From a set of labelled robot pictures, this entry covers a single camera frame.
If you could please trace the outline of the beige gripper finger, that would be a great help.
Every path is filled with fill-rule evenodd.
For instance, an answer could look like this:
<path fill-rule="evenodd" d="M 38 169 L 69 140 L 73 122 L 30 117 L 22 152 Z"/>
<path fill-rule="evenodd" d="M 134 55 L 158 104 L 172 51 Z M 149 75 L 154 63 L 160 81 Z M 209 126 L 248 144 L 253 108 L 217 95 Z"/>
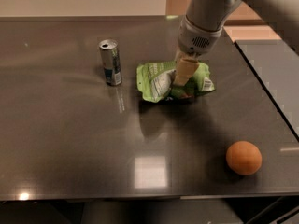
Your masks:
<path fill-rule="evenodd" d="M 183 87 L 199 67 L 199 62 L 182 51 L 176 54 L 176 72 L 173 84 Z"/>

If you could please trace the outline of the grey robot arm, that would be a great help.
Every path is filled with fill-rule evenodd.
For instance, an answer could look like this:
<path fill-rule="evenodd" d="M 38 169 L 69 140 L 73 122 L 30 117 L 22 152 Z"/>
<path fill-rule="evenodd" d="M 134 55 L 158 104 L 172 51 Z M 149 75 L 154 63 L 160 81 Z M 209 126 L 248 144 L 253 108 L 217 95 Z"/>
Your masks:
<path fill-rule="evenodd" d="M 299 54 L 299 0 L 191 0 L 178 29 L 178 54 L 199 57 L 209 53 L 228 17 L 242 3 Z"/>

